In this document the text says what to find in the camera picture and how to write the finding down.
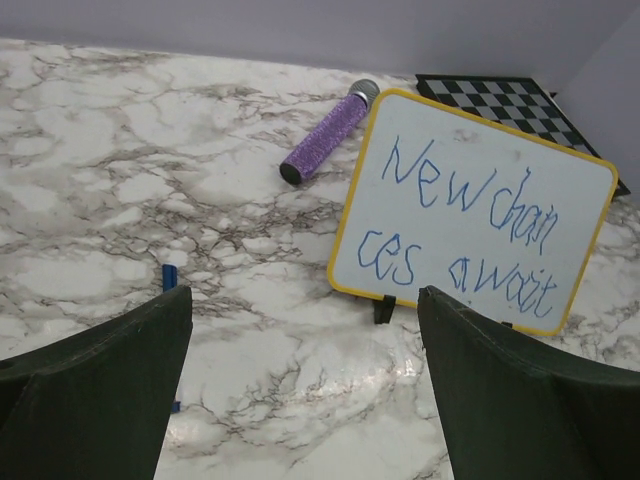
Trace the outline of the blue marker cap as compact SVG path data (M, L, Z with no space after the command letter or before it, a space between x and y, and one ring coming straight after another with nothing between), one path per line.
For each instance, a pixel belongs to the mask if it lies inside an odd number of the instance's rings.
M178 269L172 264L163 264L161 267L162 289L170 291L178 285Z

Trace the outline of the yellow framed whiteboard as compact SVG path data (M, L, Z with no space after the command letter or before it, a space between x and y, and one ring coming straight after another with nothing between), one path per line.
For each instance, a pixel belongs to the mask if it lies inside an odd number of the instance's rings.
M371 111L328 280L408 307L432 285L490 319L554 335L617 183L605 160L386 90Z

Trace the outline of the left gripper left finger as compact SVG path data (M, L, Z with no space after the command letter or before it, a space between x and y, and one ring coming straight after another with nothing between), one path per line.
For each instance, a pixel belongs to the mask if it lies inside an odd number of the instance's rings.
M153 478L192 328L178 286L3 360L2 478Z

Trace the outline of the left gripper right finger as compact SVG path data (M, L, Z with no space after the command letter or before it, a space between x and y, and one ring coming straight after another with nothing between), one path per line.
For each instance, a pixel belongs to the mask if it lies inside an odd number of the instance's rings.
M637 372L558 350L433 286L417 314L455 478L638 478Z

